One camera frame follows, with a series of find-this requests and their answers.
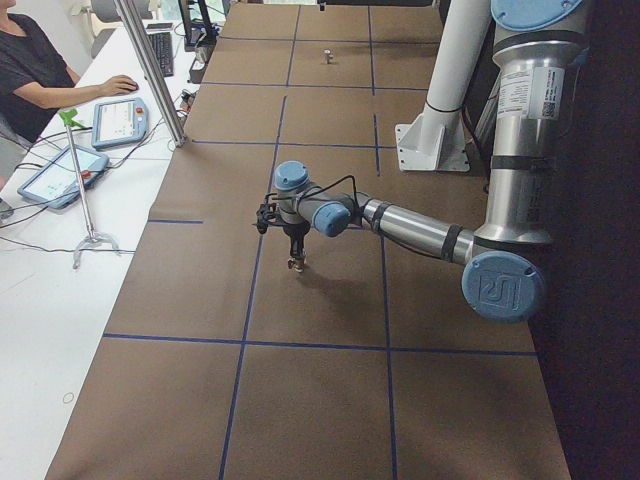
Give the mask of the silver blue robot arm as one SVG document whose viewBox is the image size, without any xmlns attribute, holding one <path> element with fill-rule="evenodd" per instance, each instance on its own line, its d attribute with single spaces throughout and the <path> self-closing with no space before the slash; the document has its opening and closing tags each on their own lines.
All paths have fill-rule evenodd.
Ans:
<svg viewBox="0 0 640 480">
<path fill-rule="evenodd" d="M 536 253 L 552 239 L 543 223 L 554 166 L 565 75 L 584 58 L 590 1 L 454 1 L 444 23 L 423 111 L 396 126 L 399 167 L 463 172 L 465 97 L 487 36 L 499 75 L 484 114 L 495 121 L 484 223 L 476 230 L 446 223 L 363 192 L 332 194 L 312 182 L 300 162 L 275 172 L 274 190 L 257 211 L 256 227 L 281 228 L 289 265 L 305 265 L 304 238 L 328 237 L 351 225 L 463 267 L 461 288 L 484 318 L 516 323 L 541 308 L 546 285 Z"/>
</svg>

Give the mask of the person's hand on mouse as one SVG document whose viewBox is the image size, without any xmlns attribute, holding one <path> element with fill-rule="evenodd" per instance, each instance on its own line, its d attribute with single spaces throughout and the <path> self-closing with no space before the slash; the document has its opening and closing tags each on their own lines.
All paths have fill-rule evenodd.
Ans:
<svg viewBox="0 0 640 480">
<path fill-rule="evenodd" d="M 138 83 L 127 75 L 113 76 L 100 85 L 101 96 L 127 95 L 138 90 Z"/>
</svg>

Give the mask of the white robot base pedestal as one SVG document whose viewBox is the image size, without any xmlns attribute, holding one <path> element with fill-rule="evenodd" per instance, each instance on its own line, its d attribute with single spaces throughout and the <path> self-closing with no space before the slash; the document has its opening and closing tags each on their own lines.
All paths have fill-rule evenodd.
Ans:
<svg viewBox="0 0 640 480">
<path fill-rule="evenodd" d="M 470 169 L 461 111 L 490 20 L 489 0 L 450 2 L 424 109 L 395 127 L 402 171 Z"/>
</svg>

